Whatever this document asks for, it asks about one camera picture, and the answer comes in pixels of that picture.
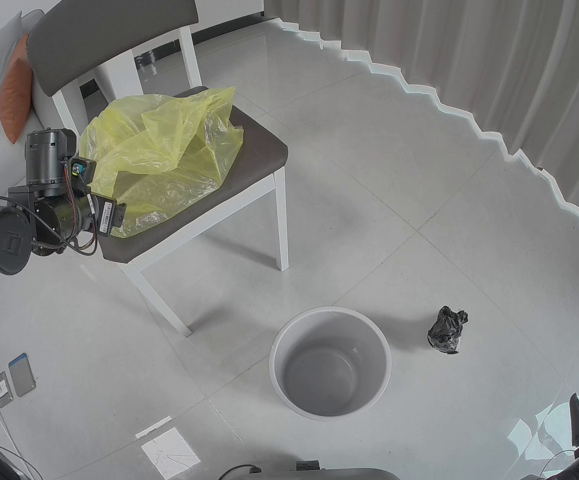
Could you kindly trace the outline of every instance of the bucket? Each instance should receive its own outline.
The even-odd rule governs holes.
[[[374,322],[351,309],[310,309],[287,322],[269,353],[269,375],[290,409],[329,421],[365,411],[390,380],[390,346]]]

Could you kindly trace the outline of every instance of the tile floor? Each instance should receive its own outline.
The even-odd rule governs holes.
[[[318,459],[402,480],[516,480],[567,449],[579,220],[549,184],[429,96],[278,22],[197,53],[204,83],[235,85],[236,105],[289,146],[290,267],[275,269],[268,195],[145,271],[189,339],[100,255],[0,276],[0,371],[24,351],[37,378],[3,416],[44,478],[162,478],[141,446],[170,428],[200,460],[178,479]],[[139,73],[145,92],[187,88],[178,54]],[[332,304],[381,327],[393,370],[374,407],[322,423],[280,402],[266,356],[288,319]],[[470,315],[456,356],[427,344],[443,305]]]

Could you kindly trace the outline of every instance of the yellow plastic bag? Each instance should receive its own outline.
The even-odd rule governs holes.
[[[96,160],[92,192],[127,204],[114,236],[149,229],[221,186],[243,144],[229,122],[233,101],[233,87],[127,96],[89,123],[79,155]]]

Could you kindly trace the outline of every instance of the black plastic bag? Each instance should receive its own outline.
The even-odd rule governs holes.
[[[432,348],[445,354],[458,354],[459,340],[463,332],[463,324],[468,321],[468,314],[464,311],[454,313],[447,306],[439,311],[436,323],[427,333],[427,340]]]

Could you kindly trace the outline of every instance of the curtain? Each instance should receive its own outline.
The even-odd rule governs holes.
[[[264,0],[523,149],[579,206],[579,0]]]

